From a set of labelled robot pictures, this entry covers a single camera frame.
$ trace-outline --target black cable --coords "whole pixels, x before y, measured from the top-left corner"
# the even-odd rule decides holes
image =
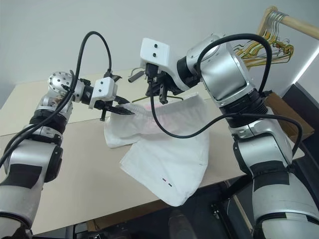
[[[50,122],[52,120],[52,118],[54,116],[56,116],[58,113],[60,113],[60,111],[65,107],[65,105],[69,102],[69,100],[71,99],[76,84],[77,84],[77,79],[79,79],[79,74],[80,74],[80,68],[81,68],[81,61],[82,61],[82,56],[83,56],[83,52],[84,52],[84,47],[86,44],[86,41],[88,40],[88,38],[91,35],[97,35],[99,36],[104,45],[105,48],[107,50],[108,53],[108,58],[109,58],[109,68],[107,69],[107,72],[111,71],[112,69],[112,59],[111,59],[111,52],[109,49],[108,44],[106,43],[106,40],[104,39],[104,37],[96,32],[96,31],[90,31],[89,33],[87,33],[85,35],[85,37],[82,40],[81,43],[81,47],[80,47],[80,51],[79,51],[79,55],[78,55],[78,60],[77,60],[77,65],[76,65],[76,71],[75,71],[75,75],[73,73],[73,71],[70,71],[71,75],[72,75],[72,82],[69,88],[69,91],[66,93],[66,95],[63,97],[63,99],[60,101],[60,103],[58,104],[57,108],[55,109],[55,111],[46,119],[44,119],[43,121],[41,121],[38,124],[33,124],[28,126],[27,128],[21,130],[19,133],[17,133],[7,144],[7,146],[5,147],[4,150],[4,154],[0,159],[0,168],[2,167],[4,161],[6,160],[6,158],[16,149],[16,147],[23,141],[25,140],[27,137],[29,137],[31,134],[33,134],[38,128],[44,126],[45,124],[47,124],[48,122]]]
[[[152,81],[149,82],[149,87],[151,90],[151,95],[150,95],[150,99],[151,99],[151,109],[152,109],[152,115],[153,118],[156,122],[156,124],[158,125],[158,127],[166,134],[168,134],[169,136],[175,137],[175,138],[191,138],[194,137],[196,135],[199,135],[200,133],[204,132],[206,129],[208,129],[210,126],[212,126],[213,124],[215,124],[216,122],[224,119],[224,118],[255,118],[255,119],[274,119],[274,120],[284,120],[284,121],[288,121],[292,124],[294,124],[297,128],[298,128],[298,136],[297,136],[297,140],[296,143],[294,145],[293,148],[293,155],[295,155],[300,143],[301,143],[301,138],[303,135],[303,128],[300,125],[300,123],[294,119],[290,119],[287,118],[285,116],[276,116],[276,115],[264,115],[264,114],[240,114],[240,113],[229,113],[229,114],[224,114],[221,115],[215,119],[213,119],[211,122],[209,122],[207,125],[205,125],[203,128],[201,128],[199,131],[192,133],[190,135],[176,135],[173,134],[171,132],[168,132],[159,122],[156,113],[155,113],[155,106],[154,106],[154,96],[153,96],[153,83]]]
[[[200,70],[200,64],[201,64],[201,61],[202,61],[203,57],[205,56],[205,54],[210,49],[214,48],[215,46],[218,46],[218,45],[226,43],[226,42],[235,41],[235,40],[253,40],[253,41],[259,42],[260,44],[262,44],[264,46],[264,48],[266,50],[267,59],[266,59],[266,66],[265,66],[263,79],[262,79],[262,82],[261,82],[259,90],[258,90],[259,93],[262,93],[264,90],[268,75],[269,75],[271,58],[272,58],[272,50],[271,50],[271,46],[269,45],[269,43],[266,39],[264,39],[263,37],[261,37],[259,35],[255,35],[255,34],[244,33],[244,34],[235,34],[235,35],[225,36],[223,38],[220,38],[220,39],[210,43],[208,46],[206,46],[204,48],[204,50],[202,50],[201,54],[199,55],[198,60],[197,60],[197,64],[196,64],[196,71],[198,73],[199,78],[202,77],[201,70]]]

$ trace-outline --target white wall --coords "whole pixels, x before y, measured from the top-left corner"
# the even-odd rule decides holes
[[[319,56],[309,65],[298,83],[319,103]]]
[[[143,37],[170,44],[180,56],[211,32],[254,33],[264,10],[276,5],[318,25],[319,1],[308,0],[0,0],[0,80],[8,84],[46,79],[75,70],[83,36],[95,30],[111,48],[113,69],[139,65]],[[281,94],[311,55],[316,40],[280,26],[295,46],[289,64],[274,65],[267,89]],[[105,71],[101,41],[88,41],[81,74]],[[262,67],[254,68],[256,85]],[[1,87],[0,94],[7,92]]]

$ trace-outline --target white cloth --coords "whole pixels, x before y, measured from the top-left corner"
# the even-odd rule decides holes
[[[182,205],[198,188],[208,164],[208,131],[187,139],[168,136],[156,125],[149,104],[125,104],[134,112],[111,114],[105,125],[109,147],[133,143],[120,167],[171,206]],[[169,132],[187,135],[208,123],[204,100],[195,95],[156,108]]]

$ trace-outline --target beige tabletop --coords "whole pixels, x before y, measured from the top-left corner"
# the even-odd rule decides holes
[[[221,114],[212,100],[205,101],[212,119]],[[43,187],[39,209],[32,227],[34,234],[158,200],[151,191],[119,168],[119,162],[130,146],[108,148],[104,139],[104,123],[98,119],[90,119],[98,117],[99,114],[90,115],[88,120],[84,121],[81,121],[86,119],[83,115],[78,113],[77,116],[78,120],[71,121],[63,135],[64,152],[60,173],[55,180]],[[17,126],[12,123],[11,133],[16,129]],[[243,174],[233,154],[233,139],[226,121],[216,123],[209,132],[209,164],[201,186]],[[0,137],[1,150],[12,136],[13,134],[9,134]],[[296,157],[302,155],[299,150]]]

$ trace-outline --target table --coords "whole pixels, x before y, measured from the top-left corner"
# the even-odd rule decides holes
[[[136,96],[136,94],[128,95],[128,97],[124,94],[120,96],[129,100]],[[205,101],[212,118],[221,114],[212,100]],[[119,168],[119,161],[130,146],[108,148],[104,139],[104,123],[90,118],[98,118],[99,115],[88,116],[87,120],[84,120],[84,114],[78,113],[78,119],[81,120],[73,120],[67,125],[63,135],[64,152],[61,170],[55,180],[43,187],[39,209],[32,227],[34,234],[158,200],[152,192]],[[227,122],[219,121],[209,129],[209,133],[211,141],[209,164],[201,187],[243,175],[233,154],[233,139]],[[13,134],[9,134],[0,137],[1,150],[12,136]],[[295,157],[302,155],[299,150]]]

